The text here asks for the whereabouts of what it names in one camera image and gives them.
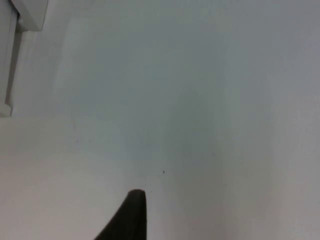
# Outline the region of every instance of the white surface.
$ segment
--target white surface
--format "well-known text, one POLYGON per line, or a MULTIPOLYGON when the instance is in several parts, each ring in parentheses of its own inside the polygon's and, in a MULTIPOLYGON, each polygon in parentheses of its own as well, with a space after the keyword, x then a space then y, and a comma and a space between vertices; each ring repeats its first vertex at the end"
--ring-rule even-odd
POLYGON ((51 0, 0 122, 1 238, 93 239, 143 188, 150 240, 318 240, 319 10, 51 0))
POLYGON ((23 27, 30 31, 43 28, 48 0, 11 0, 20 13, 23 27))

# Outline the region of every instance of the black pointed object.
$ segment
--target black pointed object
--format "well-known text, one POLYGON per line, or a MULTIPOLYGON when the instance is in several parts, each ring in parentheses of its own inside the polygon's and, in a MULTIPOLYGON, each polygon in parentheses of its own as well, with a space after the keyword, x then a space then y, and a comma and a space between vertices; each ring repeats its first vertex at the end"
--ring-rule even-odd
POLYGON ((94 240, 147 240, 145 191, 129 191, 118 211, 94 240))

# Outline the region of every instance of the black object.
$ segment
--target black object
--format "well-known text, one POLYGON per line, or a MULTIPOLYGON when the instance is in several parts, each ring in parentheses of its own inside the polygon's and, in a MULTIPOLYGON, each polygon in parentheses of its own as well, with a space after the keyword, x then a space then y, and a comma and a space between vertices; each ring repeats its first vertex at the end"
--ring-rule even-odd
POLYGON ((94 240, 147 240, 145 191, 130 191, 113 218, 94 240))

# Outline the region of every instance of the white wall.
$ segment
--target white wall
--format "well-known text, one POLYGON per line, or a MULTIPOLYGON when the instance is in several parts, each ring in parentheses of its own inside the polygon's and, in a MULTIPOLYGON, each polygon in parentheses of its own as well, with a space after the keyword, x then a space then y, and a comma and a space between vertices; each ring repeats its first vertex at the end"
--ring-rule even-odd
POLYGON ((320 1, 50 0, 0 122, 0 235, 320 236, 320 1))

